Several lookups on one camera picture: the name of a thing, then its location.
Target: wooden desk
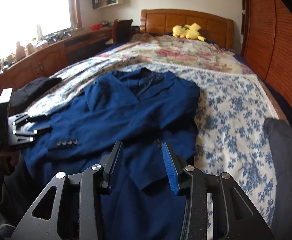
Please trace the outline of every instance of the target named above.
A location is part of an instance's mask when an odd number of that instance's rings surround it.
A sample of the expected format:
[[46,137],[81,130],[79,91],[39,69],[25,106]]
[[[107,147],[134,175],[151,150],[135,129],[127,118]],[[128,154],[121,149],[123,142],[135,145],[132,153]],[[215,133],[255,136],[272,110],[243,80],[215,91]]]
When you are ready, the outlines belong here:
[[3,89],[22,88],[40,76],[49,77],[59,70],[104,50],[112,38],[112,28],[102,28],[58,41],[35,52],[0,74],[0,95]]

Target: cabinet door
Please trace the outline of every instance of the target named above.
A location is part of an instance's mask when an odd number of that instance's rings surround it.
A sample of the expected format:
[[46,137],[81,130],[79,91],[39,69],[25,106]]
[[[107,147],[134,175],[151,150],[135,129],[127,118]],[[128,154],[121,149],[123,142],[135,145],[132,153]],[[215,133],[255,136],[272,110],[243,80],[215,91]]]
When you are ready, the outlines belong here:
[[107,45],[105,45],[105,41],[103,40],[93,44],[89,44],[75,51],[71,51],[66,54],[68,64],[72,65],[87,58],[94,57],[96,54],[102,52],[106,48]]
[[42,76],[34,56],[29,56],[19,61],[12,68],[7,70],[5,74],[11,78],[14,91]]
[[63,43],[53,44],[36,53],[39,69],[49,77],[67,66]]

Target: wooden louvered door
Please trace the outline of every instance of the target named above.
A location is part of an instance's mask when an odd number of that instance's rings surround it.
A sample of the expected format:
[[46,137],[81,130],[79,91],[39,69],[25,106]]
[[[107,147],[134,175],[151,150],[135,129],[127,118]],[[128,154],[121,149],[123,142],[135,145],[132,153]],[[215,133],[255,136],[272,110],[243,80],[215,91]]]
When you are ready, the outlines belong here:
[[244,59],[292,107],[292,14],[281,0],[248,0]]

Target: bed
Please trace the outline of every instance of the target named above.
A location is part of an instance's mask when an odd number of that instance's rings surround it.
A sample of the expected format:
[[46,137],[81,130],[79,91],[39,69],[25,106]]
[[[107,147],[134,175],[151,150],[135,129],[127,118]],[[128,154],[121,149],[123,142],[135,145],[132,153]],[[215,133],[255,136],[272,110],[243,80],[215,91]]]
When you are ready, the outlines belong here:
[[[194,22],[202,27],[203,36],[215,42],[163,35],[174,25]],[[65,106],[99,76],[113,70],[146,67],[155,72],[171,71],[194,81],[201,91],[194,119],[198,127],[195,166],[214,175],[224,171],[232,174],[270,225],[275,208],[276,176],[263,122],[266,117],[284,120],[286,117],[266,86],[228,50],[232,42],[230,19],[188,10],[142,10],[140,34],[129,43],[53,75],[63,81],[35,101],[27,112],[50,114]],[[207,238],[211,239],[210,195],[207,201]]]

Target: yellow plush toy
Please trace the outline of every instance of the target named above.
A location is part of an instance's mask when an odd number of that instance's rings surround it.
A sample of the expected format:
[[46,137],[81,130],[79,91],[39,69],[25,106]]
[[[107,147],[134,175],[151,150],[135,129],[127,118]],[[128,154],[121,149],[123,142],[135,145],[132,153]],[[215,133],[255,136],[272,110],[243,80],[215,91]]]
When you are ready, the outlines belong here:
[[182,25],[176,25],[173,28],[173,36],[176,38],[178,38],[178,37],[185,38],[186,37],[186,28]]
[[173,28],[173,36],[187,39],[199,39],[200,41],[205,41],[205,38],[198,32],[200,26],[196,23],[192,25],[177,25]]

